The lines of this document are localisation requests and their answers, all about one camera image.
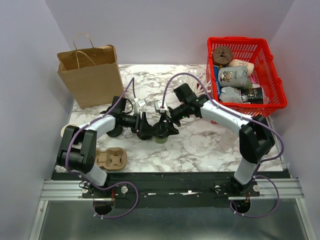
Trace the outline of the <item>black coffee cup lid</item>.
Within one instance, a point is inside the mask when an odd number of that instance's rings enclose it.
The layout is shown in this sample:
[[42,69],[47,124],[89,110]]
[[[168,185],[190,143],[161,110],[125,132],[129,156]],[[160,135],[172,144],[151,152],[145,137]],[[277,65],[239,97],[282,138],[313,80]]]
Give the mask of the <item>black coffee cup lid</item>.
[[106,134],[111,137],[111,138],[116,138],[120,136],[123,132],[123,127],[122,126],[117,126],[113,130],[106,132]]

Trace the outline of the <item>brown paper bag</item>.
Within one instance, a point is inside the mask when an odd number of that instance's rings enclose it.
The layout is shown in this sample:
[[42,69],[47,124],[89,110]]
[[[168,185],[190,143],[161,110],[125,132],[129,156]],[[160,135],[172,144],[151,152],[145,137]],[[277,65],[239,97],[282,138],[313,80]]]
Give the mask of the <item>brown paper bag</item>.
[[116,48],[107,44],[57,54],[58,75],[82,109],[110,104],[124,92]]

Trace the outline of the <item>green paper coffee cup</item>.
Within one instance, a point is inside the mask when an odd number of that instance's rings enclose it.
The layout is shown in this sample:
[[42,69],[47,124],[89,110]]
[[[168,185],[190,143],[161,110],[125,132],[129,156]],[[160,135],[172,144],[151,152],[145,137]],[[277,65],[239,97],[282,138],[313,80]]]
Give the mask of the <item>green paper coffee cup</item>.
[[77,127],[77,125],[75,125],[75,124],[66,124],[66,125],[61,129],[61,131],[60,131],[61,137],[63,137],[66,128],[67,128],[67,127],[70,127],[70,126],[72,126],[72,127]]

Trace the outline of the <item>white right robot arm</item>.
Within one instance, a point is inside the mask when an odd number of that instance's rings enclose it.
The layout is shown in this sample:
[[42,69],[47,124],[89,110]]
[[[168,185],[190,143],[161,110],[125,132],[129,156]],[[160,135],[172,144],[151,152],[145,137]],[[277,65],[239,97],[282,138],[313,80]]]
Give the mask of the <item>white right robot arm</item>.
[[218,104],[205,94],[196,96],[186,83],[174,89],[174,93],[180,101],[178,107],[167,106],[165,100],[155,104],[156,111],[161,114],[157,137],[176,135],[178,130],[173,125],[180,126],[180,121],[191,115],[216,122],[238,135],[242,159],[231,178],[230,191],[236,196],[243,195],[254,178],[258,164],[275,145],[266,118],[262,115],[241,114]]

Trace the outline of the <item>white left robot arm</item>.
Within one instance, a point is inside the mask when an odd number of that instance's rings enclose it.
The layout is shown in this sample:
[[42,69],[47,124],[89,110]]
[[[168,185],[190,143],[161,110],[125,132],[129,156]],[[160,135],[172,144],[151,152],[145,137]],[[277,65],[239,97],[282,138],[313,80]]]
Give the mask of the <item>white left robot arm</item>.
[[127,101],[114,96],[112,105],[99,117],[83,126],[68,125],[62,134],[56,164],[93,183],[93,191],[101,198],[110,194],[111,185],[106,182],[107,173],[95,163],[97,140],[104,134],[117,137],[124,127],[130,128],[141,140],[155,135],[145,112],[133,115],[125,112]]

